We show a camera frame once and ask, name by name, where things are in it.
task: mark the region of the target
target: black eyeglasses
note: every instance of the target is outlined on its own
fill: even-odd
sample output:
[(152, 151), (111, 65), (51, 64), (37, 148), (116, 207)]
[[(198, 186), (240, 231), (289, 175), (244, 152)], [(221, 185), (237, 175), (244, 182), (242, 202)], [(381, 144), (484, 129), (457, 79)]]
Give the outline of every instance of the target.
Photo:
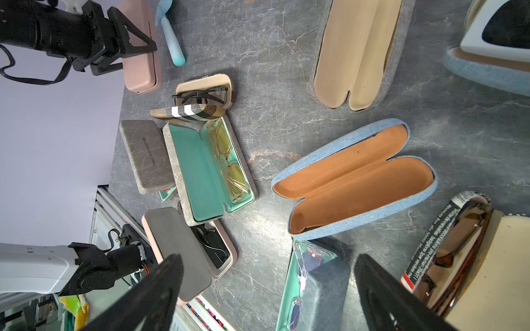
[(215, 268), (219, 269), (228, 260), (230, 253), (217, 229), (207, 229), (204, 224), (201, 224), (191, 227), (191, 230), (202, 244)]
[[(181, 105), (184, 105), (186, 101), (188, 101), (189, 99), (196, 99), (197, 101), (196, 103), (198, 104), (202, 104), (203, 100), (204, 100), (204, 104), (208, 104), (208, 100), (212, 100), (212, 101), (216, 101), (221, 104), (224, 104), (226, 102), (226, 91), (228, 91), (228, 87), (225, 85), (221, 85), (221, 86), (214, 86), (206, 90), (184, 91), (184, 92), (172, 95), (172, 98), (182, 99)], [(211, 94), (211, 93), (219, 93), (219, 92), (225, 92), (224, 100), (219, 98), (216, 95)]]

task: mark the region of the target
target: brown sunglasses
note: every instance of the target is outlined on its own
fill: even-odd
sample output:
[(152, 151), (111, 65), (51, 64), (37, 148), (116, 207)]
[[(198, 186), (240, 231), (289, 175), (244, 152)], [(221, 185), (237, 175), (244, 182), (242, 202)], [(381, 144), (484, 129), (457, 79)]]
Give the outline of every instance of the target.
[(469, 201), (414, 289), (413, 294), (438, 315), (447, 316), (462, 295), (492, 213), (489, 205)]

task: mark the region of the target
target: sunglasses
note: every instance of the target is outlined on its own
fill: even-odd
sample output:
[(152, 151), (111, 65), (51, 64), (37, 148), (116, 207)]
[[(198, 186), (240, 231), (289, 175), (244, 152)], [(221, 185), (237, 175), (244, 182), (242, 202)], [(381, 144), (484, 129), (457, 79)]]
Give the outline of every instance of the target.
[(492, 213), (489, 205), (469, 201), (414, 289), (413, 294), (438, 315), (447, 316), (463, 293)]
[(210, 100), (218, 103), (217, 106), (223, 106), (226, 103), (227, 91), (228, 87), (221, 85), (214, 86), (206, 90), (184, 91), (174, 94), (171, 97), (173, 99), (180, 99), (180, 105), (195, 103), (202, 104), (203, 102), (204, 104), (208, 104), (208, 100)]
[(228, 161), (234, 150), (230, 136), (222, 119), (208, 121), (206, 125), (207, 136), (212, 144), (217, 163), (221, 168), (221, 174), (228, 188), (230, 200), (232, 203), (238, 203), (250, 195), (250, 188), (239, 163)]

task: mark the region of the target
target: closed eyeglass case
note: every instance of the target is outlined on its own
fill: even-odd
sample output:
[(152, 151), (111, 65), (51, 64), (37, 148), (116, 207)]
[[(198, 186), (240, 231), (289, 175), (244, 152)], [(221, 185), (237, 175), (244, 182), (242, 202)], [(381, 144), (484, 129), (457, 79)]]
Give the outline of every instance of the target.
[(174, 187), (164, 138), (155, 121), (123, 120), (120, 132), (140, 194)]
[[(141, 32), (157, 42), (153, 11), (145, 0), (124, 0), (119, 10)], [(129, 32), (130, 43), (133, 46), (144, 46), (145, 42)], [(138, 94), (150, 93), (162, 86), (162, 70), (158, 52), (140, 54), (123, 58), (123, 77), (128, 90)]]
[(281, 171), (272, 180), (272, 190), (287, 199), (302, 199), (289, 217), (289, 233), (299, 240), (333, 235), (429, 197), (438, 185), (434, 169), (420, 157), (394, 157), (409, 135), (401, 120), (377, 121)]

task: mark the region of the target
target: plastic utensil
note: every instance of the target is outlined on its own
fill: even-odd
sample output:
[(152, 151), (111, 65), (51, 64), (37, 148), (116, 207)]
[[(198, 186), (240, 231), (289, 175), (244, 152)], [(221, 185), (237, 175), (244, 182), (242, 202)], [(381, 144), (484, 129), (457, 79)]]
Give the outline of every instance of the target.
[(179, 41), (176, 39), (171, 23), (169, 23), (169, 20), (165, 16), (165, 13), (167, 13), (172, 3), (173, 0), (160, 0), (156, 7), (155, 26), (162, 23), (162, 29), (164, 30), (164, 36), (166, 38), (167, 47), (169, 48), (169, 53), (171, 54), (171, 59), (176, 66), (180, 67), (186, 63), (186, 59), (184, 58), (184, 54), (182, 54), (182, 49), (180, 48)]

